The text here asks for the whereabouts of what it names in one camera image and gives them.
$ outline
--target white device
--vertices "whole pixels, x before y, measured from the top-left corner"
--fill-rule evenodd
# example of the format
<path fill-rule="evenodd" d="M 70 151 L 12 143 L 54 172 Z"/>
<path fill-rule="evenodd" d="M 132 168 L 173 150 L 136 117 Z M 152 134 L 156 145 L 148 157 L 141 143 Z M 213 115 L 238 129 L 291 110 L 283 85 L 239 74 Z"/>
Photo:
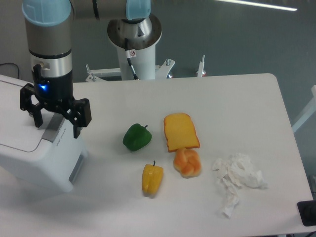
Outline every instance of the white device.
<path fill-rule="evenodd" d="M 0 75 L 0 166 L 34 184 L 69 192 L 87 157 L 81 136 L 60 114 L 43 111 L 43 125 L 34 126 L 20 110 L 19 94 L 25 82 Z"/>

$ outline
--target bread slice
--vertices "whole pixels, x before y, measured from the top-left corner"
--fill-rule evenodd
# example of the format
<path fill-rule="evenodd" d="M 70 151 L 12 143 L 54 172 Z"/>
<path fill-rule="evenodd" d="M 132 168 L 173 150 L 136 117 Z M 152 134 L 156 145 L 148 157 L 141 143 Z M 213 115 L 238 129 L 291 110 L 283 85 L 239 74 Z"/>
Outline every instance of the bread slice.
<path fill-rule="evenodd" d="M 202 169 L 198 153 L 185 148 L 177 150 L 173 165 L 186 178 L 198 176 Z"/>
<path fill-rule="evenodd" d="M 179 148 L 199 148 L 197 133 L 189 115 L 170 114 L 164 118 L 163 123 L 169 152 Z"/>

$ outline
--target white tissue paper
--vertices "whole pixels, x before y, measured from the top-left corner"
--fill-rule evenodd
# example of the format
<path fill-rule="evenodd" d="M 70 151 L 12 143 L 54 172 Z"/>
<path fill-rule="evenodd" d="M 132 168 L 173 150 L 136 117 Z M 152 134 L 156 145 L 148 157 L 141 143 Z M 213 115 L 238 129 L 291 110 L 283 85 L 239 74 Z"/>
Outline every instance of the white tissue paper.
<path fill-rule="evenodd" d="M 261 170 L 257 170 L 247 155 L 236 154 L 228 161 L 221 158 L 217 159 L 212 167 L 217 171 L 217 177 L 226 186 L 226 204 L 223 212 L 230 218 L 234 207 L 239 202 L 236 186 L 242 185 L 250 188 L 266 189 L 268 184 L 265 182 Z"/>

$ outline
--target toy pepper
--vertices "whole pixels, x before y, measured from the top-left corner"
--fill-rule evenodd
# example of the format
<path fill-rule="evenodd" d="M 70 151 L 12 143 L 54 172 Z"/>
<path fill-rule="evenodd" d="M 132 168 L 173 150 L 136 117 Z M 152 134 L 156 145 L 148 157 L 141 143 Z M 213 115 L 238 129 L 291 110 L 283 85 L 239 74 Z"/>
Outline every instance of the toy pepper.
<path fill-rule="evenodd" d="M 142 190 L 145 193 L 154 195 L 160 186 L 163 177 L 163 168 L 159 166 L 146 164 L 143 171 Z"/>
<path fill-rule="evenodd" d="M 139 123 L 132 125 L 123 138 L 123 144 L 131 151 L 137 151 L 146 146 L 152 139 L 151 133 Z"/>

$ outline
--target gray floor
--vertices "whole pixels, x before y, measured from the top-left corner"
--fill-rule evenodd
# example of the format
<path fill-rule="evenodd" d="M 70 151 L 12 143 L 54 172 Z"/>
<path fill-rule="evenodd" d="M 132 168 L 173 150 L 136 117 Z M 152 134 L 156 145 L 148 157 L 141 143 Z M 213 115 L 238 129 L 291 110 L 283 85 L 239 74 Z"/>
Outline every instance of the gray floor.
<path fill-rule="evenodd" d="M 166 58 L 175 60 L 175 77 L 195 76 L 205 54 L 208 76 L 274 74 L 290 121 L 312 98 L 311 87 L 316 84 L 316 1 L 266 0 L 297 7 L 296 12 L 213 0 L 153 2 L 152 13 L 163 28 L 157 64 Z M 0 0 L 0 63 L 17 63 L 21 79 L 31 81 L 21 3 Z M 74 22 L 75 82 L 86 78 L 86 63 L 90 69 L 119 67 L 116 51 L 107 40 L 107 23 Z M 15 77 L 16 70 L 0 67 L 0 74 Z M 295 138 L 306 174 L 316 174 L 316 115 L 296 132 Z"/>

